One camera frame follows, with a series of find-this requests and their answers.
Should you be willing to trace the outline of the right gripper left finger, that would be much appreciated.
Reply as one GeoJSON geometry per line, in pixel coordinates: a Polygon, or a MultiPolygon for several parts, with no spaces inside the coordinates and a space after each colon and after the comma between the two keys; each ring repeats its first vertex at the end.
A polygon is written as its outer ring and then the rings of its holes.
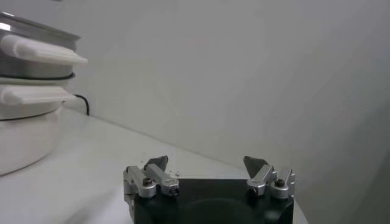
{"type": "Polygon", "coordinates": [[[165,170],[169,158],[167,155],[150,159],[142,169],[128,166],[123,171],[124,194],[152,198],[160,192],[169,197],[179,195],[179,180],[168,175],[165,170]]]}

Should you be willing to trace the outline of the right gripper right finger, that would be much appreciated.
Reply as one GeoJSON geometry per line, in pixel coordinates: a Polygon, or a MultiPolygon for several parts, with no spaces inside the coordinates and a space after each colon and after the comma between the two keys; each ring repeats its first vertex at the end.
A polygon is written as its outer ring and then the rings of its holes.
{"type": "Polygon", "coordinates": [[[257,197],[268,191],[272,198],[288,199],[295,196],[295,173],[289,167],[276,171],[274,166],[263,159],[245,156],[244,165],[250,176],[246,181],[249,190],[257,197]]]}

